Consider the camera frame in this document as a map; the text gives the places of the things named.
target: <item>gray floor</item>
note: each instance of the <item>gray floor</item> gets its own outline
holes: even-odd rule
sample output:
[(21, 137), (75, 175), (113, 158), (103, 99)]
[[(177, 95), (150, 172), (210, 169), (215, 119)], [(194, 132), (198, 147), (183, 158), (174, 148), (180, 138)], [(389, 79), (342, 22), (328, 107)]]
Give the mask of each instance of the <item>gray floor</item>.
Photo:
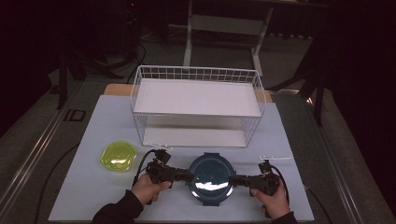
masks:
[[(264, 87), (275, 85), (292, 77), (310, 43), (311, 40), (309, 39), (290, 38), (286, 40), (282, 37), (266, 37), (260, 53)], [(202, 38), (195, 38), (192, 48), (191, 66), (252, 69), (253, 64), (250, 60), (250, 52), (247, 47), (248, 44), (254, 46), (254, 39), (246, 38), (239, 41), (238, 44), (230, 46), (223, 43), (207, 42), (207, 40), (204, 41)], [(145, 64), (182, 65), (183, 63), (185, 48), (183, 33), (171, 36), (167, 43), (157, 41), (155, 35), (149, 35), (142, 40), (142, 45), (147, 50), (147, 56), (144, 60)], [(141, 48), (139, 49), (139, 53), (140, 55), (143, 54)], [(133, 68), (134, 66), (131, 66), (119, 72), (119, 74), (127, 77)], [(56, 71), (50, 74), (54, 82), (56, 82), (56, 75)], [(112, 80), (98, 77), (95, 74), (91, 74), (84, 83), (71, 80), (69, 82), (70, 90), (73, 90), (73, 87), (77, 86), (75, 90), (77, 94), (74, 96), (71, 95), (67, 108), (83, 108), (87, 111), (87, 118), (89, 118), (97, 101), (96, 96), (103, 92), (106, 85), (112, 82), (123, 83), (125, 80), (126, 78), (123, 80)], [(302, 83), (303, 82), (295, 83), (289, 86), (288, 89), (298, 90)], [(276, 100), (284, 102), (283, 105), (287, 105), (290, 98), (279, 97), (276, 98)], [(11, 180), (12, 176), (18, 171), (32, 148), (35, 147), (40, 135), (46, 131), (46, 127), (51, 118), (53, 118), (53, 116), (59, 116), (60, 118), (64, 117), (64, 114), (60, 114), (60, 112), (56, 110), (56, 106), (56, 95), (51, 95), (49, 93), (44, 95), (0, 139), (1, 192), (6, 190), (9, 180)], [(292, 114), (288, 111), (290, 110), (289, 107), (279, 108), (279, 110), (284, 111), (283, 113), (285, 114)], [(295, 131), (296, 129), (304, 130), (304, 127), (293, 126), (301, 125), (301, 123), (295, 121), (293, 116), (282, 119), (287, 132), (297, 133), (297, 131)], [(88, 119), (84, 119), (82, 122), (61, 122), (50, 139), (40, 162), (31, 173), (25, 187), (21, 190), (19, 197), (9, 210), (4, 223), (18, 224), (33, 222), (38, 196), (43, 187), (45, 178), (50, 172), (50, 167), (54, 165), (67, 149), (79, 142), (88, 122)], [(325, 136), (325, 141), (327, 141), (330, 146), (330, 156), (323, 151), (315, 151), (315, 139), (309, 139), (307, 136), (309, 136), (310, 133), (303, 133), (303, 131), (301, 137), (303, 137), (305, 141), (290, 138), (290, 145), (293, 150), (294, 147), (309, 148), (309, 150), (306, 151), (296, 150), (294, 152), (294, 157), (301, 171), (302, 178), (307, 180), (306, 184), (319, 196), (321, 202), (332, 217), (333, 223), (350, 223), (351, 221), (348, 214), (344, 212), (345, 203), (337, 196), (339, 189), (331, 187), (334, 186), (333, 182), (336, 182), (339, 176), (326, 178), (328, 182), (321, 181), (322, 175), (332, 176), (334, 173), (333, 167), (330, 165), (323, 165), (332, 161), (332, 158), (336, 161), (335, 168), (342, 172), (342, 178), (346, 183), (347, 192), (355, 199), (354, 202), (356, 204), (352, 204), (351, 206), (356, 206), (359, 209), (361, 215), (360, 221), (362, 223), (396, 223), (392, 213), (389, 211), (385, 201), (379, 193), (374, 180), (370, 176), (361, 154), (359, 153), (357, 144), (338, 111), (337, 106), (332, 100), (332, 94), (329, 91), (325, 91), (324, 95), (322, 122), (323, 127), (318, 128), (318, 130)], [(291, 134), (290, 136), (296, 137), (298, 134)], [(62, 186), (68, 166), (71, 160), (73, 160), (73, 155), (74, 152), (68, 154), (51, 176), (41, 205), (38, 223), (49, 223), (47, 218), (56, 199), (57, 192)], [(325, 166), (326, 169), (321, 173), (316, 170), (315, 167), (312, 167), (313, 164)], [(315, 201), (308, 192), (307, 195), (316, 219), (316, 221), (312, 223), (328, 223), (318, 206), (318, 202)]]

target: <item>metal stand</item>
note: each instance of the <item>metal stand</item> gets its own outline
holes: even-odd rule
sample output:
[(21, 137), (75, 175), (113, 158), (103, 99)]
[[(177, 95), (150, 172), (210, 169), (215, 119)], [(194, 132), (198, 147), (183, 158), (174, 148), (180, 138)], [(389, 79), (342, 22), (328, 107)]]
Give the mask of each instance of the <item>metal stand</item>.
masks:
[(272, 7), (268, 8), (264, 21), (194, 15), (192, 13), (192, 0), (190, 0), (187, 24), (187, 44), (184, 53), (183, 66), (190, 66), (191, 64), (192, 30), (225, 32), (241, 35), (257, 35), (259, 40), (256, 47), (251, 49), (251, 57), (253, 60), (254, 69), (259, 72), (260, 76), (262, 76), (262, 65), (260, 64), (259, 52), (262, 47), (262, 41), (264, 40), (265, 32), (267, 31), (273, 10), (274, 9)]
[(67, 100), (67, 69), (75, 80), (84, 80), (87, 76), (75, 53), (63, 43), (59, 62), (59, 86), (56, 92), (59, 94), (57, 109), (62, 109)]
[(290, 84), (295, 83), (297, 81), (305, 79), (305, 83), (300, 88), (298, 94), (305, 99), (308, 99), (314, 90), (317, 90), (316, 101), (314, 105), (314, 118), (317, 121), (317, 124), (321, 127), (321, 108), (323, 103), (323, 92), (324, 92), (324, 83), (326, 79), (326, 71), (306, 71), (303, 75), (298, 77), (292, 77), (280, 84), (277, 84), (273, 87), (265, 88), (267, 91), (280, 91), (288, 87)]

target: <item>container lid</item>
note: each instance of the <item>container lid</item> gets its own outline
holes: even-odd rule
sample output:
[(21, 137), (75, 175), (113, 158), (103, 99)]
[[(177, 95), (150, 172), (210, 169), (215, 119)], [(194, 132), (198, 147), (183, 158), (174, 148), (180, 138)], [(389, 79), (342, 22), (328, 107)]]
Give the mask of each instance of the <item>container lid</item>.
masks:
[(188, 183), (190, 191), (203, 206), (219, 206), (233, 192), (228, 180), (229, 176), (235, 175), (235, 171), (219, 153), (205, 153), (197, 158), (190, 172), (194, 174), (194, 180)]
[(134, 158), (136, 150), (128, 142), (113, 142), (108, 145), (100, 158), (100, 162), (109, 170), (127, 171)]

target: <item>white shelf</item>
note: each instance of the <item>white shelf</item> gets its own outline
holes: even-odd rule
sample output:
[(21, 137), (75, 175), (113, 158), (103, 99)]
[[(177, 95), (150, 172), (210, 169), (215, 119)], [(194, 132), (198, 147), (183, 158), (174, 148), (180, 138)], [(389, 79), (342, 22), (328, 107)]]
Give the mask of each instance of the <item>white shelf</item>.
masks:
[(239, 118), (149, 116), (143, 141), (172, 147), (246, 147)]
[(260, 118), (249, 83), (142, 78), (136, 115)]

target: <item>person's arm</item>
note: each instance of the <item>person's arm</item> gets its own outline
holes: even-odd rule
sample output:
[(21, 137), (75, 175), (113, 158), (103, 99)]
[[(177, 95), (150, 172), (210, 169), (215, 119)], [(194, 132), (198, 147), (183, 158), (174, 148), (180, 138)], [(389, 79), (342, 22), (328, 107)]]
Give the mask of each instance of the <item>person's arm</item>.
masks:
[(257, 189), (251, 189), (251, 193), (263, 203), (262, 211), (268, 212), (273, 224), (295, 224), (297, 220), (293, 212), (290, 211), (288, 200), (286, 199), (283, 181), (279, 179), (279, 187), (273, 196), (268, 196)]
[(140, 176), (131, 190), (125, 190), (125, 195), (117, 203), (109, 203), (102, 207), (92, 219), (92, 224), (130, 224), (139, 217), (144, 204), (157, 201), (160, 191), (169, 189), (170, 182), (152, 184), (149, 175)]

